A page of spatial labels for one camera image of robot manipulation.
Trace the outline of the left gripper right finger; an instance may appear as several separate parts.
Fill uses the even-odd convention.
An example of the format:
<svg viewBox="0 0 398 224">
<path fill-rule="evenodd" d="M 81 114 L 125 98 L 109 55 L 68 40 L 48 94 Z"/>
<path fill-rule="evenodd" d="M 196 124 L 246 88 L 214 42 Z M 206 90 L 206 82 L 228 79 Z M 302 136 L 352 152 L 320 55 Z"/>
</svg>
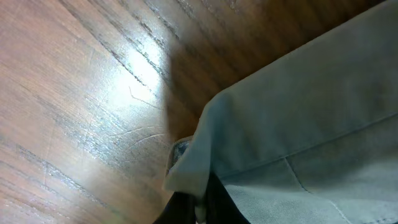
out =
<svg viewBox="0 0 398 224">
<path fill-rule="evenodd" d="M 206 186 L 205 206 L 207 224 L 249 224 L 213 172 Z"/>
</svg>

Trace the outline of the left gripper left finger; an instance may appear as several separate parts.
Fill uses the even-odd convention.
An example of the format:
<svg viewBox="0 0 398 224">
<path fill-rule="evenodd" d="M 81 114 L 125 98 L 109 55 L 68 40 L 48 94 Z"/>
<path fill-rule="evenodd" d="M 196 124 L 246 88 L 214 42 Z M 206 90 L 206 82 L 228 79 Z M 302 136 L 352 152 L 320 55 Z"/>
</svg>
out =
<svg viewBox="0 0 398 224">
<path fill-rule="evenodd" d="M 188 148 L 191 138 L 176 141 L 171 147 L 166 175 Z M 196 224 L 195 199 L 185 193 L 174 192 L 154 224 Z"/>
</svg>

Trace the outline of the khaki green shorts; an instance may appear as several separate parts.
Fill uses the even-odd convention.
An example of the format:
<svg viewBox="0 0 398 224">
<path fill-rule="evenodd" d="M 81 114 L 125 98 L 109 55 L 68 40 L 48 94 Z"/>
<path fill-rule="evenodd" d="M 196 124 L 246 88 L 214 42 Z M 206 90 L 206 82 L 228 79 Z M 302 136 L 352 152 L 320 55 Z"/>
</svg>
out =
<svg viewBox="0 0 398 224">
<path fill-rule="evenodd" d="M 396 223 L 397 2 L 217 94 L 164 188 L 210 174 L 250 223 Z"/>
</svg>

